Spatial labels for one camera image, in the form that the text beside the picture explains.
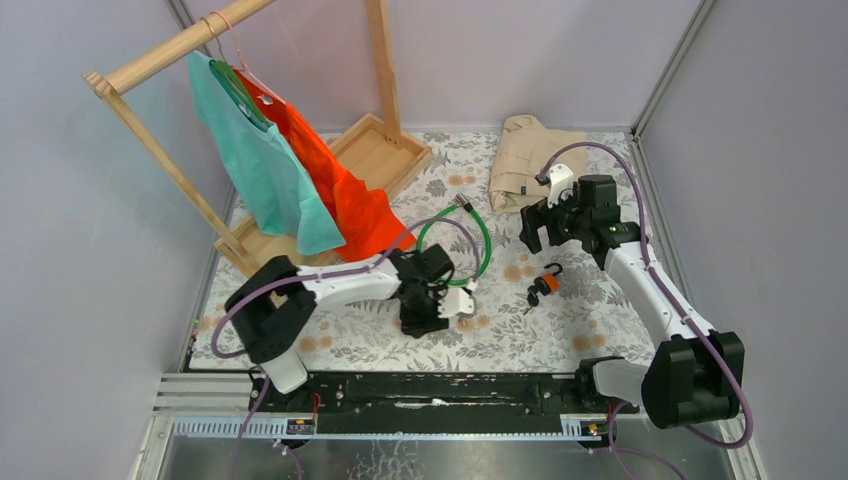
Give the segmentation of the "green cable lock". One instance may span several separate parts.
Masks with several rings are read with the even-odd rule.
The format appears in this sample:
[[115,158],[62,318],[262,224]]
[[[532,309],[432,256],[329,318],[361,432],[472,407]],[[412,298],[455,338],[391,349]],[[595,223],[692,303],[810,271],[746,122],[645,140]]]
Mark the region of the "green cable lock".
[[450,215],[452,212],[454,212],[458,209],[463,209],[474,220],[474,222],[476,223],[476,225],[477,225],[477,227],[478,227],[478,229],[479,229],[479,231],[482,235],[483,246],[480,247],[479,245],[477,245],[475,243],[474,240],[471,241],[472,247],[474,248],[474,251],[476,252],[476,259],[477,259],[477,261],[476,261],[476,265],[477,265],[476,272],[474,274],[466,277],[466,278],[459,278],[459,279],[454,279],[453,274],[450,273],[446,277],[444,282],[447,285],[452,286],[452,287],[463,287],[463,286],[470,284],[472,281],[478,281],[483,276],[483,274],[486,272],[486,270],[487,270],[487,268],[490,264],[491,258],[492,258],[493,244],[492,244],[490,230],[488,229],[488,227],[485,224],[482,216],[477,212],[477,210],[475,209],[475,207],[473,206],[471,201],[465,195],[457,194],[455,196],[455,200],[454,200],[453,205],[446,207],[445,209],[443,209],[442,211],[437,213],[435,217],[431,218],[430,222],[423,225],[423,227],[420,231],[420,234],[417,238],[417,242],[416,242],[416,249],[422,250],[423,247],[424,247],[424,238],[426,237],[426,234],[428,233],[430,228],[436,223],[435,219],[436,218],[439,218],[439,219],[445,218],[448,215]]

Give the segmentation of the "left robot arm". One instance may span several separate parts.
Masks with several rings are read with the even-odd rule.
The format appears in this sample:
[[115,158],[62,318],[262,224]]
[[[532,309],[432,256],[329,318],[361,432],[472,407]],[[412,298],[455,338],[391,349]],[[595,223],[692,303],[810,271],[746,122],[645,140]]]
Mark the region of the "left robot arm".
[[446,284],[453,267],[439,245],[324,267],[277,256],[230,296],[226,317],[248,358],[269,378],[272,398],[296,411],[309,401],[311,387],[295,343],[313,315],[367,300],[397,300],[404,334],[419,338],[443,330],[475,310],[472,289]]

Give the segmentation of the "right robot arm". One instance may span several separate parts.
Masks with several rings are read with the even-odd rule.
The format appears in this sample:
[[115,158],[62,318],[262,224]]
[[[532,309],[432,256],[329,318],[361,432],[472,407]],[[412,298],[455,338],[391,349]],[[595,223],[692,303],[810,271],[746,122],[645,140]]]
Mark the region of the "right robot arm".
[[575,178],[571,171],[538,179],[550,192],[522,208],[520,240],[532,253],[542,249],[540,229],[546,229],[552,246],[579,242],[624,293],[656,348],[647,366],[616,356],[582,361],[573,386],[577,405],[597,412],[612,398],[626,401],[659,428],[739,414],[741,339],[717,331],[671,284],[652,247],[643,243],[640,225],[622,221],[614,179]]

